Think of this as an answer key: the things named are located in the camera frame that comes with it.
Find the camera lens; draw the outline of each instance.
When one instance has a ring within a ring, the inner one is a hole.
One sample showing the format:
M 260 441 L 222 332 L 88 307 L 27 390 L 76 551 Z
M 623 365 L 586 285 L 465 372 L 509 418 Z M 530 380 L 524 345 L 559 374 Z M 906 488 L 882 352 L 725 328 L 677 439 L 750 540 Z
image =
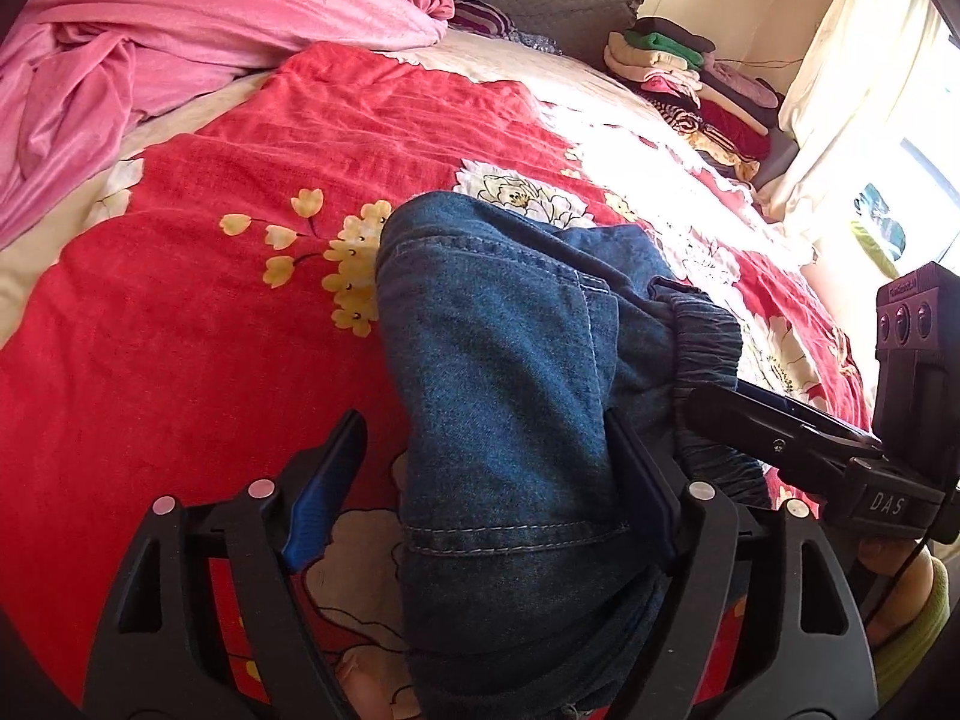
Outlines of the camera lens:
M 907 336 L 910 335 L 910 310 L 906 306 L 896 309 L 896 339 L 900 343 L 906 343 Z
M 917 312 L 917 329 L 920 331 L 920 337 L 926 338 L 933 329 L 933 309 L 929 303 L 920 305 L 920 311 Z

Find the folded blue jeans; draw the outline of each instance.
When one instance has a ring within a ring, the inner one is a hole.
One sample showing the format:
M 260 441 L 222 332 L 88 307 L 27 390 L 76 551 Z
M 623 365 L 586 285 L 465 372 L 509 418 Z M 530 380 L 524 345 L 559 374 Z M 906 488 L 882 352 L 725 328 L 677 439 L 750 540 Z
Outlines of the folded blue jeans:
M 606 409 L 769 505 L 756 461 L 679 417 L 692 386 L 736 387 L 741 338 L 671 277 L 637 225 L 560 230 L 446 191 L 388 219 L 377 302 L 411 423 L 400 585 L 427 720 L 579 717 L 616 696 L 666 579 L 626 524 Z

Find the red folded cloth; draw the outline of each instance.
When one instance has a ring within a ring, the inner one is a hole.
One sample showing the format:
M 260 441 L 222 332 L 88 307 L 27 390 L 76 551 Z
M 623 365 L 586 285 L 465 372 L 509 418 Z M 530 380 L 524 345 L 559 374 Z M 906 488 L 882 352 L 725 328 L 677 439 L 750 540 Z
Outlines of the red folded cloth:
M 770 156 L 770 136 L 760 135 L 750 125 L 725 111 L 712 100 L 701 100 L 700 116 L 708 124 L 719 129 L 744 159 L 764 160 Z

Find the curtain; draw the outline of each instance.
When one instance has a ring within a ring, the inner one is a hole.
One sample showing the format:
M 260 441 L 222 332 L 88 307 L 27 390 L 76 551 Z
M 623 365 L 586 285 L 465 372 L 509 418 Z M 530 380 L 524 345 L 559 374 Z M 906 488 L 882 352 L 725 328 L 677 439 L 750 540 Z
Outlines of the curtain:
M 871 158 L 902 137 L 911 81 L 946 38 L 930 0 L 833 1 L 779 116 L 800 153 L 760 192 L 787 237 L 815 248 L 830 225 L 846 223 Z

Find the green sleeve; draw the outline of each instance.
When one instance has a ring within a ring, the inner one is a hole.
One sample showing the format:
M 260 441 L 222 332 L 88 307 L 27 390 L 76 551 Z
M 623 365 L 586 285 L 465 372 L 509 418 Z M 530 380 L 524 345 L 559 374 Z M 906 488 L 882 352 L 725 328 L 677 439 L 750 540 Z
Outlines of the green sleeve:
M 916 620 L 874 653 L 877 695 L 886 704 L 933 646 L 950 615 L 947 568 L 933 559 L 933 591 Z

